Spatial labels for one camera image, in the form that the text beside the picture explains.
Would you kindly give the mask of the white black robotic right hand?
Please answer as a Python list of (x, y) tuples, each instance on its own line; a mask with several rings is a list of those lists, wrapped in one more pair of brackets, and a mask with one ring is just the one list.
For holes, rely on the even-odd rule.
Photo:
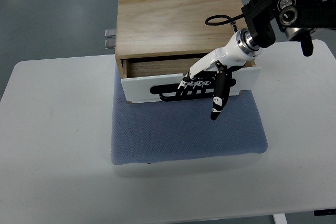
[(216, 120), (226, 105), (234, 71), (261, 54), (262, 48), (244, 28), (235, 32), (226, 46), (217, 48), (193, 64), (181, 80), (176, 95), (203, 87), (214, 80), (211, 120)]

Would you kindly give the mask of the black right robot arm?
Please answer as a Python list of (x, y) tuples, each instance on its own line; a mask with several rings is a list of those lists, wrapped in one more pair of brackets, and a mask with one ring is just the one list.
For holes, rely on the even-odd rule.
[(243, 18), (247, 31), (242, 33), (240, 42), (255, 52), (275, 43), (276, 36), (271, 26), (274, 19), (289, 41), (300, 42), (306, 57), (313, 53), (311, 34), (316, 29), (335, 29), (335, 0), (250, 0), (241, 11), (242, 14), (235, 17), (211, 16), (205, 20), (205, 24), (233, 24)]

